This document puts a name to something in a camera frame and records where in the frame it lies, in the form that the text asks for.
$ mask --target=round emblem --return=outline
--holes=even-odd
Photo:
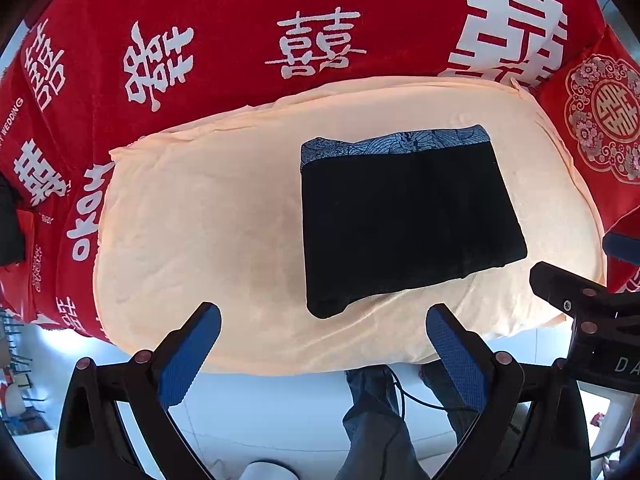
[[[640,184],[640,75],[623,59],[592,55],[568,73],[566,125],[594,171]]]
[[[640,105],[623,84],[601,81],[593,91],[595,119],[607,136],[617,142],[640,137]]]

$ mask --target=screw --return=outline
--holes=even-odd
[[[501,365],[510,365],[513,362],[513,357],[508,352],[498,352],[495,355],[495,360]]]
[[[83,357],[76,363],[76,368],[78,370],[86,370],[89,366],[91,366],[91,359],[88,357]]]
[[[580,328],[585,334],[595,334],[598,331],[598,326],[593,321],[585,321]]]
[[[137,354],[133,356],[133,360],[137,362],[139,365],[143,365],[151,361],[151,357],[153,352],[151,350],[141,350]]]

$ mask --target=red cushion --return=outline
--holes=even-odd
[[[640,205],[640,66],[610,28],[536,94],[574,157],[605,231]]]
[[[596,0],[53,0],[0,82],[0,171],[37,211],[35,308],[104,338],[93,268],[113,148],[336,80],[535,86],[604,28]]]

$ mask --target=blue gripper pad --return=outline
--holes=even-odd
[[[447,373],[462,400],[470,408],[482,412],[486,405],[490,382],[482,373],[476,360],[465,348],[456,330],[451,326],[452,321],[459,325],[459,329],[464,331],[464,328],[448,309],[447,312],[452,320],[445,320],[445,316],[440,311],[441,307],[446,308],[444,305],[436,305],[427,312],[427,336],[440,356],[442,364],[447,369]]]
[[[607,256],[640,266],[640,240],[609,232],[602,241],[602,250]]]
[[[221,329],[220,309],[212,303],[203,303],[182,329],[165,339],[168,344],[177,341],[177,349],[157,370],[158,401],[165,411],[182,402]]]

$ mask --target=jeans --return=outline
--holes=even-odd
[[[349,370],[353,407],[342,420],[351,450],[335,480],[430,480],[418,464],[386,365]]]
[[[420,378],[445,408],[464,407],[465,403],[456,390],[442,361],[438,360],[422,365]],[[529,409],[524,404],[519,404],[511,419],[511,425],[518,430],[522,430],[527,420],[527,413],[529,413]],[[456,441],[460,444],[465,433],[476,420],[476,414],[473,412],[447,412],[447,417],[453,431],[456,433]],[[487,478],[498,478],[507,471],[518,450],[519,443],[520,435],[513,431],[513,428],[508,428],[498,453],[489,468]]]
[[[349,370],[346,376],[353,407],[344,416],[342,424],[351,441],[351,449],[335,480],[430,480],[418,463],[407,426],[399,416],[398,397],[389,368],[386,365],[370,366]],[[464,406],[441,361],[423,365],[420,377],[444,407]],[[476,414],[449,412],[447,416],[460,443]],[[521,429],[526,416],[526,407],[519,405],[512,425]],[[508,468],[519,439],[512,429],[508,429],[488,478],[498,478]]]

